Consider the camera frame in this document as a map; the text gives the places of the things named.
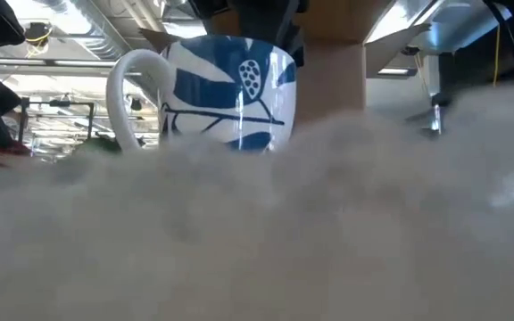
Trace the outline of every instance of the blue leaf design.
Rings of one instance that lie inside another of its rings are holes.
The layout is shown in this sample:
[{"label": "blue leaf design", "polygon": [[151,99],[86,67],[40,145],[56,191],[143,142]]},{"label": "blue leaf design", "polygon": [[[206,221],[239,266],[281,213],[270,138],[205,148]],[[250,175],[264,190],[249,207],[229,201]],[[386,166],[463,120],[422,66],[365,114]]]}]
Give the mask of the blue leaf design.
[{"label": "blue leaf design", "polygon": [[277,79],[277,86],[288,84],[296,81],[296,65],[291,62]]},{"label": "blue leaf design", "polygon": [[227,143],[232,149],[242,151],[263,151],[269,146],[271,142],[271,134],[266,132],[259,132],[250,134],[243,138]]},{"label": "blue leaf design", "polygon": [[235,108],[237,97],[242,91],[242,85],[211,81],[180,69],[174,87],[174,95],[184,103],[196,107],[221,109]]},{"label": "blue leaf design", "polygon": [[[261,97],[269,73],[269,58],[273,51],[273,45],[254,40],[251,48],[247,48],[245,38],[224,36],[184,39],[180,44],[192,54],[228,74],[243,91],[244,104],[253,103]],[[234,104],[228,107],[225,105],[236,100],[238,92],[222,93],[224,95],[219,99],[225,100],[226,96],[228,101],[218,108],[234,107]]]}]

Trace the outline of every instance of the fur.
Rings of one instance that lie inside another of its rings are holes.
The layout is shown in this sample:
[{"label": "fur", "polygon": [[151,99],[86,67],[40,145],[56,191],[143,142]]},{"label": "fur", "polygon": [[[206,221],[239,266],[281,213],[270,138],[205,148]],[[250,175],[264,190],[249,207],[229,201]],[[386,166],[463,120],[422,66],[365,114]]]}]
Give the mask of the fur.
[{"label": "fur", "polygon": [[0,320],[514,320],[514,87],[0,172]]}]

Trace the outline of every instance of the black cable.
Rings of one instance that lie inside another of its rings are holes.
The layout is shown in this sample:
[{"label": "black cable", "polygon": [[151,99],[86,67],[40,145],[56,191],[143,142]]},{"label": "black cable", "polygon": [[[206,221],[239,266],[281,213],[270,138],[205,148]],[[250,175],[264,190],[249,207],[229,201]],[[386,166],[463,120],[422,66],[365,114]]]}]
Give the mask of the black cable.
[{"label": "black cable", "polygon": [[503,32],[505,33],[505,37],[507,40],[509,40],[509,43],[511,44],[511,53],[513,54],[514,59],[514,36],[513,33],[510,31],[509,24],[507,21],[503,18],[501,12],[499,12],[499,9],[497,6],[493,3],[492,0],[483,0],[485,5],[487,5],[487,8],[491,11],[497,22],[499,22],[499,25],[501,26]]}]

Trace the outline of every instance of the white mug handle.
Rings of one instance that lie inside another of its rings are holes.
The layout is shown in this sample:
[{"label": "white mug handle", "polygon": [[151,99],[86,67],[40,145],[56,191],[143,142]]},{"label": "white mug handle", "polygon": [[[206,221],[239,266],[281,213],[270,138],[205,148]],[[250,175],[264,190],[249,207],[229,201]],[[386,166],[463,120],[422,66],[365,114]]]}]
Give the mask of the white mug handle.
[{"label": "white mug handle", "polygon": [[106,109],[122,151],[140,149],[140,144],[136,140],[129,116],[126,113],[122,90],[124,76],[132,67],[137,67],[141,72],[147,72],[160,88],[164,87],[164,83],[168,81],[170,75],[170,63],[159,54],[145,49],[126,53],[112,68],[106,82]]}]

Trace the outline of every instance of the blue and white mug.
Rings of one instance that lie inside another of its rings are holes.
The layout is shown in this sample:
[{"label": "blue and white mug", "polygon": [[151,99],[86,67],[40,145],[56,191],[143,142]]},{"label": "blue and white mug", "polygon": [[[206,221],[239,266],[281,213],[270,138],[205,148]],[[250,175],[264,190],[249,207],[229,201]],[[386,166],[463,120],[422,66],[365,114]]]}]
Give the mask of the blue and white mug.
[{"label": "blue and white mug", "polygon": [[158,55],[135,50],[108,78],[106,104],[123,150],[139,148],[122,83],[131,67],[161,89],[161,137],[203,134],[244,151],[276,150],[293,130],[296,66],[285,51],[259,40],[208,35],[183,39]]}]

